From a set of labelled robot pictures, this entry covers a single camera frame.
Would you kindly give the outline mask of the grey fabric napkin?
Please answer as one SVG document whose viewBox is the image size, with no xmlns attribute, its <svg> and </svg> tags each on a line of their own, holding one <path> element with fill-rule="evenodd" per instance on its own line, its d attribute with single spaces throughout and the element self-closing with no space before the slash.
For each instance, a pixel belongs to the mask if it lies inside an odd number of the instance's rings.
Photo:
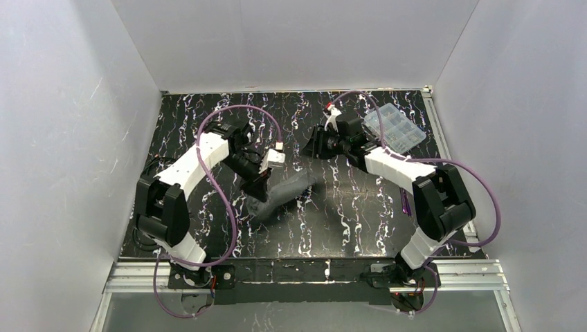
<svg viewBox="0 0 587 332">
<path fill-rule="evenodd" d="M 268 221 L 277 215 L 277 211 L 284 205 L 296 200 L 307 189 L 317 184 L 317 177 L 309 170 L 301 170 L 286 180 L 274 185 L 267 195 L 267 200 L 261 202 L 251 196 L 246 199 L 246 209 L 251 217 L 259 221 Z"/>
</svg>

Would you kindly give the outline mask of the purple metal spoon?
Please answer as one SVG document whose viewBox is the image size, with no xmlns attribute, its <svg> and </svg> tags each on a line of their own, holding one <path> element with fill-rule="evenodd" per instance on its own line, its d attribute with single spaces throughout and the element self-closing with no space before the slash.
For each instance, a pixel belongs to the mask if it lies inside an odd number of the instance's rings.
<svg viewBox="0 0 587 332">
<path fill-rule="evenodd" d="M 410 208 L 410 203 L 408 200 L 408 193 L 404 188 L 400 189 L 400 194 L 401 194 L 401 208 L 402 208 L 402 212 L 408 216 L 412 216 L 412 212 L 411 212 L 411 208 Z"/>
</svg>

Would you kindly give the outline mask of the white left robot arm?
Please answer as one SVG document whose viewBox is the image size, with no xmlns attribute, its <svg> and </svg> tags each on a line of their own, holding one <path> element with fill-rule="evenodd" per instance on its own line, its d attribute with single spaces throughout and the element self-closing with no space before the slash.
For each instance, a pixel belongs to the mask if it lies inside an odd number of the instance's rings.
<svg viewBox="0 0 587 332">
<path fill-rule="evenodd" d="M 268 180 L 285 163 L 282 139 L 259 160 L 248 150 L 253 142 L 250 123 L 212 121 L 189 150 L 154 176 L 142 175 L 136 186 L 134 227 L 165 249 L 188 270 L 206 266 L 206 253 L 189 233 L 188 198 L 214 166 L 222 163 L 237 174 L 240 190 L 262 203 L 269 199 Z"/>
</svg>

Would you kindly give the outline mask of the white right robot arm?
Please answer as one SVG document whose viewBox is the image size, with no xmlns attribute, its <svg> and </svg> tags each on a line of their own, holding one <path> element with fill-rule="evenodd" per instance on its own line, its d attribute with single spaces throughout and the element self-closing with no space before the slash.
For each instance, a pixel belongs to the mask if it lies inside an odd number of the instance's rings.
<svg viewBox="0 0 587 332">
<path fill-rule="evenodd" d="M 412 194 L 418 227 L 395 257 L 396 271 L 421 270 L 433 253 L 470 222 L 476 209 L 456 167 L 417 163 L 370 139 L 360 118 L 344 120 L 329 103 L 327 121 L 316 125 L 301 154 L 327 160 L 345 156 L 352 166 L 380 176 Z"/>
</svg>

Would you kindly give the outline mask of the clear plastic screw box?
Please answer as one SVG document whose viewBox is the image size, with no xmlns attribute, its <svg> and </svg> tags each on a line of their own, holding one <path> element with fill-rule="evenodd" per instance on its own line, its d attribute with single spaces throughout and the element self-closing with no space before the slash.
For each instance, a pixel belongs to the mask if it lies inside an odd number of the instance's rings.
<svg viewBox="0 0 587 332">
<path fill-rule="evenodd" d="M 386 146 L 394 152 L 404 154 L 426 138 L 426 134 L 393 104 L 387 103 L 379 110 Z"/>
</svg>

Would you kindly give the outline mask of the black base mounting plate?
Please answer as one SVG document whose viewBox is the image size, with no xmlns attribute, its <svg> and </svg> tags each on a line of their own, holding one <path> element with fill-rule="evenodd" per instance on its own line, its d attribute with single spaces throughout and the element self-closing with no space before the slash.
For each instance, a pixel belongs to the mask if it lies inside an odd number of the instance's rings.
<svg viewBox="0 0 587 332">
<path fill-rule="evenodd" d="M 425 291 L 442 284 L 437 266 L 411 270 L 390 258 L 235 258 L 199 271 L 171 265 L 168 288 L 203 291 L 217 305 L 262 302 L 363 302 L 424 307 Z"/>
</svg>

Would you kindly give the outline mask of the aluminium front frame rail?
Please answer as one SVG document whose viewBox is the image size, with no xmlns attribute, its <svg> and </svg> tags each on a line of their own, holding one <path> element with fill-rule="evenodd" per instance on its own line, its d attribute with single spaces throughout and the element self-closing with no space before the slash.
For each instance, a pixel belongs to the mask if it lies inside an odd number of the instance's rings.
<svg viewBox="0 0 587 332">
<path fill-rule="evenodd" d="M 285 285 L 369 285 L 392 292 L 508 291 L 501 264 L 489 259 L 440 259 L 431 263 L 432 272 L 402 282 L 391 274 L 388 259 L 232 259 L 201 273 L 198 281 L 163 261 L 122 261 L 114 264 L 105 286 L 107 293 L 204 293 L 210 288 Z"/>
</svg>

